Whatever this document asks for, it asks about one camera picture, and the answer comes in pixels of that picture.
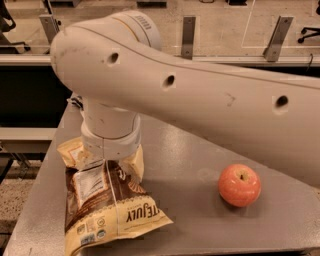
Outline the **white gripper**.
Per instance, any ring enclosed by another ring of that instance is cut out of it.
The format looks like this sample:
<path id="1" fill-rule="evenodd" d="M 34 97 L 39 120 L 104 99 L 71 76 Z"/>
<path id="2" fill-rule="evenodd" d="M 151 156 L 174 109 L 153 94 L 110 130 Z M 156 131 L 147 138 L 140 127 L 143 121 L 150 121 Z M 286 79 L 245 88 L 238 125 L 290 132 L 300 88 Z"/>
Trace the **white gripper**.
<path id="1" fill-rule="evenodd" d="M 138 114 L 122 118 L 84 118 L 81 138 L 92 154 L 107 160 L 119 160 L 134 154 L 141 143 L 141 118 Z"/>

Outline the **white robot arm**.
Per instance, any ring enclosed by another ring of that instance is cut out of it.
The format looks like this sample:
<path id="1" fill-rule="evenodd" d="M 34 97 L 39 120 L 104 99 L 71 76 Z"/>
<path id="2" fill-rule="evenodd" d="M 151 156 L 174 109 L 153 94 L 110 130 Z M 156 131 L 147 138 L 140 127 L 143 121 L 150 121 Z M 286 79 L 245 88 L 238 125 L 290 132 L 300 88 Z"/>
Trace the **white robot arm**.
<path id="1" fill-rule="evenodd" d="M 60 81 L 83 97 L 82 133 L 95 149 L 131 143 L 145 114 L 319 183 L 316 78 L 165 54 L 157 27 L 137 11 L 66 27 L 53 39 L 51 63 Z"/>

